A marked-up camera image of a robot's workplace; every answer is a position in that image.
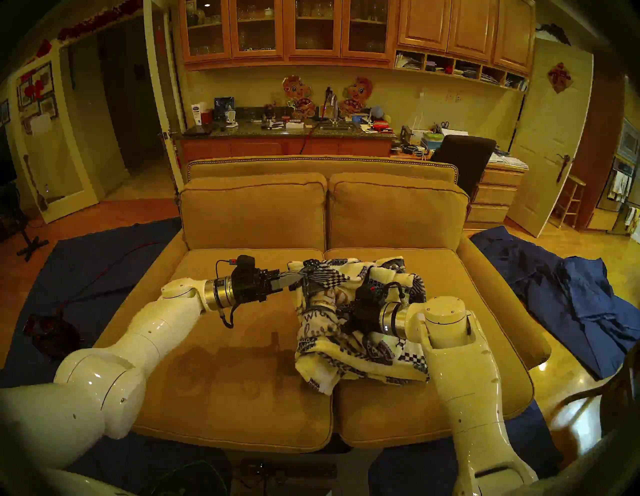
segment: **wooden cabinet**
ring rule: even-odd
[[[489,62],[498,0],[452,0],[447,52]]]
[[[398,44],[444,52],[450,20],[451,0],[401,0]]]
[[[282,57],[282,0],[228,1],[233,58]]]
[[[341,0],[284,0],[285,52],[292,57],[339,57]]]
[[[533,62],[535,34],[533,0],[500,0],[493,64],[528,74]]]
[[[391,60],[396,0],[342,0],[342,57]]]
[[[231,58],[228,0],[179,0],[185,62]]]

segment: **black stand base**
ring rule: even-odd
[[[25,242],[27,243],[27,247],[21,249],[18,253],[16,253],[16,255],[18,255],[19,257],[24,255],[25,262],[29,261],[29,259],[31,258],[31,254],[35,252],[38,248],[45,246],[46,244],[49,244],[48,239],[45,239],[44,241],[40,241],[38,239],[38,236],[34,237],[33,240],[29,239],[29,236],[27,236],[27,233],[25,232],[24,228],[20,229],[20,232]]]

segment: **patterned blanket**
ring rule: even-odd
[[[363,284],[380,308],[384,302],[401,301],[398,285],[405,290],[402,303],[426,300],[422,278],[406,273],[402,257],[375,262],[312,259],[290,262],[288,268],[305,275],[296,289],[296,370],[314,389],[330,395],[340,379],[372,378],[396,385],[429,380],[418,344],[354,329],[349,322],[349,304]]]

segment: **black office chair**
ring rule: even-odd
[[[495,150],[495,141],[479,136],[445,136],[440,148],[433,152],[432,162],[453,164],[458,168],[458,186],[473,200],[484,168]]]

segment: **blanket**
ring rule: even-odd
[[[402,257],[290,262],[305,275],[296,289],[300,322],[296,370],[314,389],[331,395],[341,379],[372,378],[388,384],[427,381],[422,348],[396,336],[353,328],[347,309],[366,285],[374,300],[406,305],[426,300],[420,276],[407,274]]]
[[[504,226],[474,234],[471,241],[593,377],[616,373],[640,339],[640,310],[613,293],[602,259],[562,259]]]

